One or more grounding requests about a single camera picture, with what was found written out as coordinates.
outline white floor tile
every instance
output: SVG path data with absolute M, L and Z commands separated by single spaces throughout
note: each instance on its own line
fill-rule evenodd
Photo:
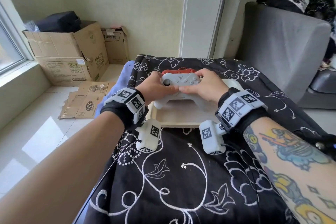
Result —
M 78 90 L 78 86 L 67 87 L 67 86 L 52 86 L 45 92 L 54 92 L 54 93 L 70 93 Z
M 106 72 L 99 79 L 101 82 L 116 82 L 124 65 L 109 65 Z
M 58 120 L 67 93 L 43 93 L 0 131 L 0 193 L 6 193 L 60 143 L 74 119 Z
M 58 144 L 60 146 L 62 143 L 64 143 L 66 140 L 68 140 L 71 136 L 73 136 L 78 130 L 80 130 L 82 127 L 86 126 L 89 122 L 91 122 L 93 119 L 76 119 L 74 123 L 69 128 L 68 132 L 63 137 L 62 141 Z
M 336 135 L 336 110 L 303 108 L 320 127 L 329 134 Z

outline metal screw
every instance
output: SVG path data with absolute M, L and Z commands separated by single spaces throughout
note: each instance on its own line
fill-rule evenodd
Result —
M 316 148 L 319 150 L 323 150 L 326 146 L 323 143 L 317 142 L 315 144 Z

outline hand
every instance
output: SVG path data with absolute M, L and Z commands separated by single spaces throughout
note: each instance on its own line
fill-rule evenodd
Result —
M 228 86 L 215 72 L 209 69 L 201 69 L 195 74 L 203 75 L 202 81 L 194 86 L 180 86 L 179 90 L 186 94 L 198 94 L 201 98 L 218 104 L 221 96 L 228 92 Z
M 174 94 L 179 91 L 178 86 L 164 86 L 161 84 L 162 73 L 153 71 L 136 89 L 140 91 L 145 98 L 146 105 L 152 101 L 161 99 L 166 95 Z

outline sofa armrest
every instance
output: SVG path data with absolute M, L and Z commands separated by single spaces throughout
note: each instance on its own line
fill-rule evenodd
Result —
M 317 72 L 330 31 L 323 20 L 248 2 L 237 58 L 261 71 L 296 103 Z

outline red game controller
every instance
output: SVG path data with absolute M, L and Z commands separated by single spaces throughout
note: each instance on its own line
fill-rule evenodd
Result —
M 192 69 L 192 68 L 186 68 L 186 67 L 180 67 L 177 70 L 164 70 L 162 72 L 162 74 L 166 74 L 166 73 L 172 73 L 172 74 L 188 74 L 188 73 L 195 73 L 196 70 Z

